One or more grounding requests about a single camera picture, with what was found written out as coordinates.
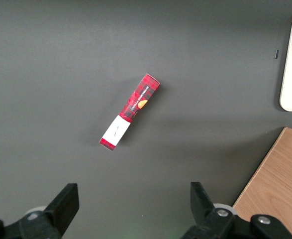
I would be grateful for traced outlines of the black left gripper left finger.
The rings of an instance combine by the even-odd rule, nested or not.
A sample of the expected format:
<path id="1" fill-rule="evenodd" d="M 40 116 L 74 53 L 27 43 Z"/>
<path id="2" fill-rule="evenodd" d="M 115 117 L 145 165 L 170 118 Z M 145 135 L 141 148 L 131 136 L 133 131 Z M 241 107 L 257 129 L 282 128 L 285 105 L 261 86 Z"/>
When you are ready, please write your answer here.
<path id="1" fill-rule="evenodd" d="M 48 206 L 31 209 L 8 226 L 0 220 L 0 239 L 61 239 L 78 210 L 78 185 L 69 183 Z"/>

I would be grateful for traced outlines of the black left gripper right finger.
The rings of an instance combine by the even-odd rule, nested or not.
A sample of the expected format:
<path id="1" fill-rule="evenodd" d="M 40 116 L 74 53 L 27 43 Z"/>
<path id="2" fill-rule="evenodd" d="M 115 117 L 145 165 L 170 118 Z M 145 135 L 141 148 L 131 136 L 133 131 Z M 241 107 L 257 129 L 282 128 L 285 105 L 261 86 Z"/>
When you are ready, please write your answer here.
<path id="1" fill-rule="evenodd" d="M 231 207 L 215 206 L 200 182 L 191 182 L 190 200 L 195 225 L 183 239 L 292 239 L 292 233 L 273 216 L 256 214 L 246 221 Z"/>

